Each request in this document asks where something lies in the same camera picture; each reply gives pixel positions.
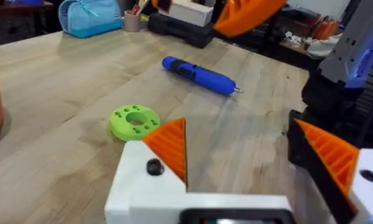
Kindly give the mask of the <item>left gripper white and orange right finger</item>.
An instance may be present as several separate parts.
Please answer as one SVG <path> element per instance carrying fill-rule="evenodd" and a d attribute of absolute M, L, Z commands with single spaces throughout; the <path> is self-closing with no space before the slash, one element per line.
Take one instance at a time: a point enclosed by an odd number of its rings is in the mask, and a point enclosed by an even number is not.
<path fill-rule="evenodd" d="M 306 170 L 336 223 L 373 223 L 373 149 L 288 115 L 288 160 Z"/>

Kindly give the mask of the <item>left gripper white and orange left finger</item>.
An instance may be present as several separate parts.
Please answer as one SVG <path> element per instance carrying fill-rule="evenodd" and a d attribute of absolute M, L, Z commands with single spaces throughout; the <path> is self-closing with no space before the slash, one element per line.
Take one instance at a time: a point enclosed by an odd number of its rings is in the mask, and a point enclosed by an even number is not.
<path fill-rule="evenodd" d="M 104 206 L 106 223 L 131 223 L 133 196 L 186 191 L 186 119 L 178 118 L 124 145 Z"/>

